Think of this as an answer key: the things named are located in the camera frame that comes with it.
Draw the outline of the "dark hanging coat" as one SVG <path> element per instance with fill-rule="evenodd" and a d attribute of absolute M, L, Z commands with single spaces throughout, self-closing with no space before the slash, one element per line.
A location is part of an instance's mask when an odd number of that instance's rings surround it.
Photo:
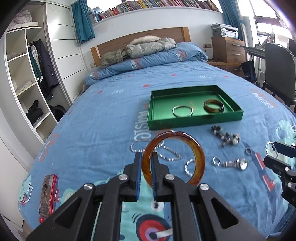
<path fill-rule="evenodd" d="M 54 97 L 52 90 L 59 85 L 49 53 L 41 39 L 32 42 L 28 50 L 38 85 L 46 101 L 49 101 Z"/>

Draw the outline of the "olive green jacket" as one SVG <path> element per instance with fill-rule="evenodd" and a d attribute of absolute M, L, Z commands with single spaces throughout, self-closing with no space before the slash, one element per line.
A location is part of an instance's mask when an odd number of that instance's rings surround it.
<path fill-rule="evenodd" d="M 108 52 L 101 56 L 99 67 L 101 69 L 104 69 L 113 64 L 121 63 L 127 58 L 129 58 L 129 55 L 125 48 Z"/>

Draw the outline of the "teal curtain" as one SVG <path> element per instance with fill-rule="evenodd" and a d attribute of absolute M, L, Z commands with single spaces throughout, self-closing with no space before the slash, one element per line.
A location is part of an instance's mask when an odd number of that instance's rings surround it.
<path fill-rule="evenodd" d="M 222 8 L 222 15 L 224 23 L 236 27 L 238 29 L 238 38 L 243 39 L 242 24 L 243 20 L 240 19 L 239 8 L 235 0 L 219 0 Z"/>
<path fill-rule="evenodd" d="M 71 5 L 76 35 L 80 44 L 95 38 L 89 18 L 87 1 L 79 0 Z"/>

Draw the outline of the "silver wristwatch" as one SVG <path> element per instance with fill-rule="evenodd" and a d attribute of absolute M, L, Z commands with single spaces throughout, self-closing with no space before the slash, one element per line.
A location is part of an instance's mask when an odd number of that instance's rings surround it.
<path fill-rule="evenodd" d="M 226 168 L 236 168 L 241 171 L 244 171 L 248 167 L 248 161 L 245 158 L 241 158 L 235 161 L 224 162 L 222 166 Z"/>

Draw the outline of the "red smartphone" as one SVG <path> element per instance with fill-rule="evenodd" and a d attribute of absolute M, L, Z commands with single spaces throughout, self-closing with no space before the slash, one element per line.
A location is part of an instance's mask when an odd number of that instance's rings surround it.
<path fill-rule="evenodd" d="M 56 203 L 59 202 L 58 192 L 58 176 L 45 176 L 39 205 L 39 223 L 43 223 L 55 211 Z"/>

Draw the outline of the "right teal curtain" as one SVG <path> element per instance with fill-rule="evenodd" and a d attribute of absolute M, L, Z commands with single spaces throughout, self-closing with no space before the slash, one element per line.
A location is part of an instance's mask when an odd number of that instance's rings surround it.
<path fill-rule="evenodd" d="M 243 20 L 240 19 L 239 8 L 235 0 L 219 0 L 222 8 L 222 15 L 224 23 L 236 27 L 238 29 L 238 38 L 243 39 L 242 24 Z"/>

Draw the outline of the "dark brown jade bangle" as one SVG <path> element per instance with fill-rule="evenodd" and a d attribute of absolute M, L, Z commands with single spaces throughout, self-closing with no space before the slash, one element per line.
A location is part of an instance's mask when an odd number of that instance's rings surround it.
<path fill-rule="evenodd" d="M 219 100 L 208 99 L 204 101 L 204 110 L 208 113 L 222 113 L 224 112 L 224 103 Z"/>

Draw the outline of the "twisted silver hoop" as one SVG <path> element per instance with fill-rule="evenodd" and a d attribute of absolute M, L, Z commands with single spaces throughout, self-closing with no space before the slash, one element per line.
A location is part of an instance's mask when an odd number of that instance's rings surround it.
<path fill-rule="evenodd" d="M 195 163 L 196 163 L 196 159 L 195 159 L 195 158 L 192 158 L 192 159 L 188 160 L 188 161 L 185 163 L 184 170 L 185 170 L 185 173 L 186 173 L 189 177 L 192 177 L 193 174 L 194 174 L 195 166 L 196 166 Z"/>
<path fill-rule="evenodd" d="M 265 152 L 266 152 L 266 156 L 272 156 L 275 158 L 278 157 L 278 152 L 277 152 L 273 142 L 267 142 L 267 144 L 265 146 Z"/>

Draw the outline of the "blue dinosaur bedspread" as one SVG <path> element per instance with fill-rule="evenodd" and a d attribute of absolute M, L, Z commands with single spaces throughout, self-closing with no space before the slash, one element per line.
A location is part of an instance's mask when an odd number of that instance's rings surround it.
<path fill-rule="evenodd" d="M 294 208 L 282 198 L 280 178 L 263 159 L 267 142 L 295 141 L 295 115 L 254 84 L 199 61 L 133 70 L 88 87 L 48 137 L 22 183 L 18 208 L 29 227 L 39 225 L 45 176 L 58 176 L 58 204 L 85 183 L 108 182 L 133 162 L 131 148 L 144 148 L 158 135 L 147 125 L 151 92 L 199 85 L 217 85 L 244 112 L 241 121 L 221 125 L 240 136 L 235 146 L 222 147 L 210 125 L 183 128 L 204 150 L 202 181 L 263 235 L 281 232 Z M 222 166 L 241 158 L 248 161 L 244 171 Z"/>

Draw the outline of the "white printer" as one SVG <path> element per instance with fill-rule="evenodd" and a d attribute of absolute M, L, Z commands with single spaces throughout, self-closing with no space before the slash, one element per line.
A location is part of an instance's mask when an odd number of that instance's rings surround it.
<path fill-rule="evenodd" d="M 238 28 L 226 25 L 215 23 L 211 25 L 214 37 L 229 37 L 232 39 L 239 39 Z"/>

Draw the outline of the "wooden drawer cabinet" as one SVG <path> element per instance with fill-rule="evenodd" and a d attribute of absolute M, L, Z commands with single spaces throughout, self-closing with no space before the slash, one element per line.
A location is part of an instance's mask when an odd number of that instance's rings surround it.
<path fill-rule="evenodd" d="M 212 37 L 213 58 L 226 63 L 243 63 L 246 60 L 244 42 L 229 37 Z"/>

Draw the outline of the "green metal tray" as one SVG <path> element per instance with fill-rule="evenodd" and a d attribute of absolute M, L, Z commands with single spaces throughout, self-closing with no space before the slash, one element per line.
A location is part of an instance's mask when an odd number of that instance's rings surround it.
<path fill-rule="evenodd" d="M 204 110 L 204 101 L 219 100 L 224 103 L 224 112 L 208 113 Z M 177 105 L 190 105 L 194 113 L 190 117 L 177 118 L 172 109 Z M 149 130 L 164 130 L 188 126 L 208 125 L 240 121 L 243 110 L 239 105 L 217 85 L 179 87 L 155 90 L 151 92 L 147 124 Z"/>

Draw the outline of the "blue folded duvet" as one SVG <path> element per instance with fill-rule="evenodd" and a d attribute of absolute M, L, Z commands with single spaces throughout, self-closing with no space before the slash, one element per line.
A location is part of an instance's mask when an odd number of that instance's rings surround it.
<path fill-rule="evenodd" d="M 207 62 L 208 60 L 208 55 L 195 43 L 180 42 L 175 48 L 167 51 L 160 51 L 135 59 L 129 58 L 121 63 L 113 64 L 104 69 L 97 67 L 95 70 L 89 72 L 85 76 L 84 86 L 90 87 L 91 85 L 105 78 L 112 77 L 121 73 L 130 72 L 133 70 L 140 70 L 153 66 L 184 61 Z"/>

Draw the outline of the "grey puffer jacket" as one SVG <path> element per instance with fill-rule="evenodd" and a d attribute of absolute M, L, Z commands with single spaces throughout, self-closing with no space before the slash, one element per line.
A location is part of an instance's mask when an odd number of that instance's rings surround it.
<path fill-rule="evenodd" d="M 126 50 L 131 58 L 140 58 L 157 52 L 168 51 L 176 46 L 177 43 L 172 38 L 149 35 L 134 39 L 126 46 Z"/>

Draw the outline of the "folded bedding on wardrobe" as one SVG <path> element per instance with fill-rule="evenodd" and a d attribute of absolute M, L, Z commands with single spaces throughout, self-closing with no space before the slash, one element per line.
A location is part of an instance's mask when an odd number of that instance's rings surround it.
<path fill-rule="evenodd" d="M 33 21 L 30 11 L 21 10 L 10 22 L 10 24 L 7 27 L 7 30 L 11 31 L 19 28 L 37 27 L 38 25 L 39 22 Z"/>

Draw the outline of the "black clothes on shelf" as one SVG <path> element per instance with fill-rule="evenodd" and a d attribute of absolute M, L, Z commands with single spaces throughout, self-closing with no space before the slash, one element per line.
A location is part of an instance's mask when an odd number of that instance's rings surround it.
<path fill-rule="evenodd" d="M 30 106 L 26 116 L 30 123 L 33 125 L 42 115 L 44 112 L 39 107 L 39 101 L 36 99 L 34 103 Z"/>

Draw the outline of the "black tote bag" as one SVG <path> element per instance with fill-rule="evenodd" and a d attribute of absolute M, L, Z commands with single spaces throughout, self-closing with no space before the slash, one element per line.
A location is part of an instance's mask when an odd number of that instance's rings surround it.
<path fill-rule="evenodd" d="M 251 83 L 255 83 L 257 81 L 254 61 L 251 60 L 241 63 L 241 68 L 247 81 Z"/>

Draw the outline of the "dark grey chair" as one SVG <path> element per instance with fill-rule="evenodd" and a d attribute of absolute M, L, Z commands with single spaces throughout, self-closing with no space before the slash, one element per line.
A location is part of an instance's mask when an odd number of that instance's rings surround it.
<path fill-rule="evenodd" d="M 262 89 L 278 96 L 286 106 L 295 106 L 295 57 L 289 49 L 265 45 L 265 80 Z"/>

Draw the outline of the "left teal curtain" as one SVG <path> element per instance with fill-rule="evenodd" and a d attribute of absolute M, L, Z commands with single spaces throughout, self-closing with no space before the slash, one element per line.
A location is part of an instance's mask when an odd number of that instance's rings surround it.
<path fill-rule="evenodd" d="M 71 5 L 76 35 L 80 44 L 95 38 L 89 18 L 87 1 L 79 0 Z"/>

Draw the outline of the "row of books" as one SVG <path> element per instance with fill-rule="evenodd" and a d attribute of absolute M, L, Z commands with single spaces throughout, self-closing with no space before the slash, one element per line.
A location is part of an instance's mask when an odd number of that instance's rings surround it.
<path fill-rule="evenodd" d="M 90 8 L 88 6 L 89 14 L 93 15 L 93 21 L 99 22 L 101 20 L 105 20 L 107 18 L 111 18 L 113 16 L 128 13 L 131 11 L 137 11 L 141 9 L 149 9 L 149 8 L 165 8 L 165 7 L 181 7 L 181 8 L 197 8 L 197 9 L 206 9 L 211 11 L 216 11 L 222 13 L 220 9 L 219 1 L 217 1 L 218 6 L 213 1 L 120 1 L 113 8 L 110 7 L 108 9 L 101 9 L 99 6 L 95 8 Z"/>

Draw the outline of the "thin silver bangle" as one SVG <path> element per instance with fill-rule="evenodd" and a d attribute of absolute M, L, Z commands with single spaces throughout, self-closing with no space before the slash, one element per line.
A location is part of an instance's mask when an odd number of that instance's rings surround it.
<path fill-rule="evenodd" d="M 172 109 L 172 114 L 177 118 L 190 117 L 194 113 L 194 108 L 190 105 L 177 105 Z"/>

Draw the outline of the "white wardrobe shelving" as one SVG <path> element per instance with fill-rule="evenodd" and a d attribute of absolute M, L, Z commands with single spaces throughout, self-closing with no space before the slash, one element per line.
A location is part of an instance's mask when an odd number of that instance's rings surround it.
<path fill-rule="evenodd" d="M 30 1 L 4 34 L 8 83 L 40 142 L 83 93 L 86 68 L 69 1 Z"/>

